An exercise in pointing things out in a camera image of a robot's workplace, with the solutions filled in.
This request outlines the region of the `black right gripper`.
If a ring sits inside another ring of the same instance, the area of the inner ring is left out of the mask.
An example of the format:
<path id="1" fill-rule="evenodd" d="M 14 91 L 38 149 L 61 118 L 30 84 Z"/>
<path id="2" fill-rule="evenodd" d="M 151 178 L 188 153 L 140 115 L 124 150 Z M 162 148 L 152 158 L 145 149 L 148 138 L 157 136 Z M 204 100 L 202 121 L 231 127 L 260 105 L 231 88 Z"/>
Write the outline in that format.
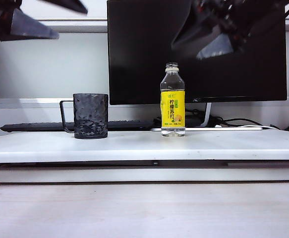
<path id="1" fill-rule="evenodd" d="M 242 52 L 253 26 L 277 10 L 285 19 L 288 4 L 289 0 L 195 0 L 171 48 L 197 47 L 198 60 Z"/>

